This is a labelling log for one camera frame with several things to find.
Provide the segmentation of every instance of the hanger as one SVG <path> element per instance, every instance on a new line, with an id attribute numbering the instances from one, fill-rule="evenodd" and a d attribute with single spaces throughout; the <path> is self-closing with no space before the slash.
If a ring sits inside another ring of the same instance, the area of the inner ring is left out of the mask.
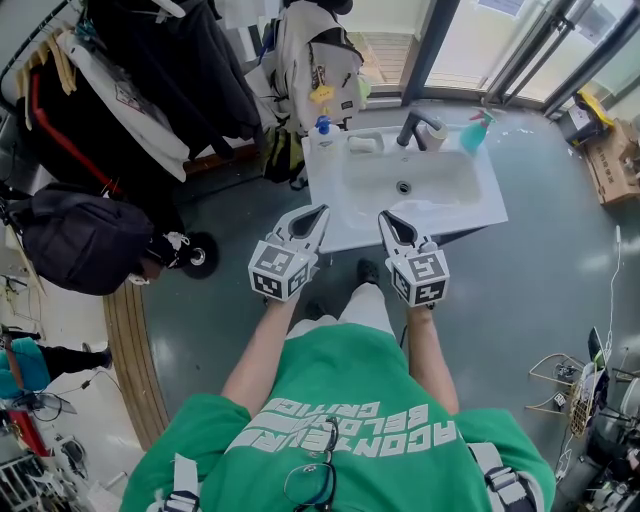
<path id="1" fill-rule="evenodd" d="M 47 43 L 40 43 L 36 51 L 38 52 L 38 56 L 40 57 L 40 62 L 42 64 L 46 64 L 47 60 L 49 59 L 49 47 L 47 46 Z"/>
<path id="2" fill-rule="evenodd" d="M 154 4 L 159 5 L 165 11 L 176 18 L 184 18 L 187 14 L 184 9 L 171 0 L 151 0 Z"/>
<path id="3" fill-rule="evenodd" d="M 57 43 L 57 39 L 58 36 L 62 34 L 62 29 L 61 28 L 56 28 L 53 31 L 53 37 L 54 37 L 54 41 L 56 41 L 56 47 L 58 48 L 58 51 L 60 52 L 60 60 L 62 61 L 62 69 L 64 71 L 64 75 L 65 78 L 67 79 L 67 85 L 69 86 L 69 89 L 71 89 L 71 91 L 76 91 L 76 82 L 73 78 L 73 74 L 71 73 L 71 64 L 69 64 L 69 58 L 67 57 L 67 54 L 64 52 L 60 51 L 60 47 L 58 46 Z"/>
<path id="4" fill-rule="evenodd" d="M 18 99 L 24 98 L 24 77 L 22 76 L 24 73 L 23 69 L 20 68 L 16 71 L 16 89 L 18 89 Z"/>
<path id="5" fill-rule="evenodd" d="M 32 53 L 22 68 L 22 89 L 24 92 L 24 124 L 27 130 L 33 130 L 31 119 L 29 118 L 29 104 L 31 103 L 31 70 L 41 64 L 38 53 Z"/>
<path id="6" fill-rule="evenodd" d="M 62 22 L 62 26 L 64 27 L 64 32 L 71 32 L 72 34 L 75 33 L 75 27 L 72 27 L 69 23 L 67 23 L 66 21 Z M 67 54 L 65 52 L 60 52 L 62 55 L 65 56 L 67 62 L 69 62 L 69 57 L 67 57 Z M 73 67 L 73 71 L 70 73 L 69 75 L 69 84 L 71 85 L 71 89 L 74 91 L 77 91 L 77 87 L 76 87 L 76 73 L 78 72 L 78 68 L 76 68 L 75 66 Z"/>
<path id="7" fill-rule="evenodd" d="M 53 38 L 53 34 L 49 34 L 47 36 L 46 42 L 47 46 L 49 46 L 49 49 L 51 50 L 51 53 L 53 54 L 53 60 L 56 62 L 56 69 L 58 70 L 58 78 L 60 79 L 62 90 L 67 96 L 69 96 L 71 94 L 71 87 L 67 82 L 67 74 L 65 73 L 62 64 L 62 55 L 60 52 L 60 48 L 58 48 L 58 45 Z"/>

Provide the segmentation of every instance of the spray bottle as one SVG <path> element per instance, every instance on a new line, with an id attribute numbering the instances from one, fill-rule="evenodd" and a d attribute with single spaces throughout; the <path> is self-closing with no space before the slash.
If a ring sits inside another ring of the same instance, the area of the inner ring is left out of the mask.
<path id="1" fill-rule="evenodd" d="M 467 126 L 460 134 L 460 144 L 468 153 L 475 154 L 478 147 L 487 136 L 487 130 L 491 123 L 495 123 L 496 119 L 486 110 L 479 110 L 478 114 L 473 116 L 469 121 L 480 121 Z"/>

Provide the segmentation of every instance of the black jacket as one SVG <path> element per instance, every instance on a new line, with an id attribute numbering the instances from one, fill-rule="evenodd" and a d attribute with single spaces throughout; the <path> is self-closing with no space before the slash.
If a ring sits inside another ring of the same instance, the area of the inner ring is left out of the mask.
<path id="1" fill-rule="evenodd" d="M 174 0 L 184 18 L 156 23 L 149 0 L 91 0 L 88 17 L 109 56 L 125 68 L 140 92 L 168 117 L 191 158 L 209 144 L 233 156 L 224 141 L 260 137 L 262 127 L 238 60 L 217 25 L 208 0 Z"/>

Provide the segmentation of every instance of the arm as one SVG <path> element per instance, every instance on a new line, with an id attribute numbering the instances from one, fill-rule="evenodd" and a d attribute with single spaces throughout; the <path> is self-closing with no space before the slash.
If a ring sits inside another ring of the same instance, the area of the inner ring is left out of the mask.
<path id="1" fill-rule="evenodd" d="M 11 370 L 11 375 L 13 375 L 13 378 L 16 380 L 16 386 L 18 386 L 20 389 L 24 389 L 24 381 L 22 380 L 20 365 L 18 364 L 15 353 L 11 349 L 11 340 L 7 341 L 5 352 L 7 353 L 7 361 L 9 361 L 9 369 Z"/>
<path id="2" fill-rule="evenodd" d="M 287 302 L 269 301 L 249 345 L 222 389 L 222 396 L 246 407 L 253 418 L 267 401 L 280 363 L 289 322 L 300 294 Z"/>
<path id="3" fill-rule="evenodd" d="M 458 395 L 447 363 L 440 350 L 440 341 L 431 311 L 426 307 L 407 310 L 409 336 L 409 374 L 435 398 L 449 414 L 460 411 Z"/>

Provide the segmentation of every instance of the wheel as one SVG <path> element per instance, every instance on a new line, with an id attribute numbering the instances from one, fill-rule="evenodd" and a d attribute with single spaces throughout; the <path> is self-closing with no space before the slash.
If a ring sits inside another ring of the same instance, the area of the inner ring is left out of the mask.
<path id="1" fill-rule="evenodd" d="M 218 267 L 218 244 L 204 231 L 189 233 L 189 262 L 182 271 L 192 279 L 206 279 Z"/>

